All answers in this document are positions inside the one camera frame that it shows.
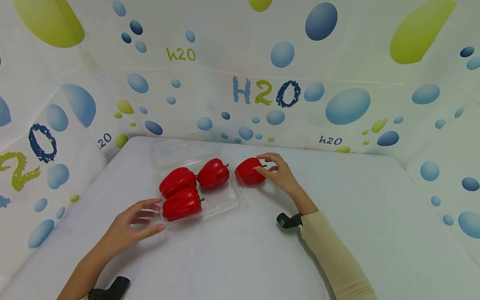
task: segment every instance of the finger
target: finger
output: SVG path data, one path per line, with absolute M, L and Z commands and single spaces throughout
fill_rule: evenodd
M 159 216 L 158 213 L 149 210 L 141 210 L 135 214 L 134 218 L 153 218 Z
M 150 223 L 149 220 L 141 219 L 141 218 L 135 218 L 132 221 L 130 221 L 130 225 L 132 225 L 132 224 L 148 224 L 148 223 Z
M 257 170 L 258 173 L 260 173 L 260 175 L 263 175 L 268 179 L 271 179 L 275 175 L 274 173 L 262 167 L 256 167 L 255 169 Z
M 136 236 L 137 240 L 143 240 L 143 239 L 149 238 L 153 235 L 156 235 L 157 233 L 163 231 L 164 229 L 165 229 L 165 225 L 163 225 L 163 224 L 153 225 L 153 226 L 147 227 L 145 229 L 142 229 L 140 231 L 137 231 L 135 233 L 135 236 Z

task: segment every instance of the plastic tray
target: plastic tray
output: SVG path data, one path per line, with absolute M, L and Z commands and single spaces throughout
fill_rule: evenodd
M 197 141 L 167 139 L 152 143 L 152 161 L 154 165 L 154 188 L 157 196 L 162 198 L 160 203 L 160 219 L 167 228 L 183 224 L 195 219 L 206 219 L 228 211 L 240 202 L 242 187 L 238 183 L 232 165 L 232 160 L 221 153 L 221 143 L 212 142 L 212 138 L 207 133 L 198 133 L 183 138 L 197 139 Z M 212 191 L 204 191 L 197 183 L 197 190 L 202 201 L 202 211 L 185 218 L 168 222 L 163 218 L 163 203 L 166 200 L 159 190 L 159 185 L 163 179 L 174 169 L 187 167 L 194 174 L 202 169 L 209 160 L 219 158 L 224 165 L 228 164 L 230 177 L 223 186 Z

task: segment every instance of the white tabletop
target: white tabletop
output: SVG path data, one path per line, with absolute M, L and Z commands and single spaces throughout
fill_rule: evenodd
M 131 139 L 2 291 L 1 299 L 55 299 L 77 262 L 113 218 L 156 196 L 149 143 Z M 401 166 L 368 156 L 225 144 L 238 165 L 278 152 L 359 261 L 377 297 L 477 299 L 480 269 L 428 206 Z M 329 299 L 321 268 L 297 229 L 276 216 L 296 213 L 267 182 L 245 188 L 240 205 L 202 222 L 171 228 L 128 249 L 102 273 L 132 284 L 129 299 Z

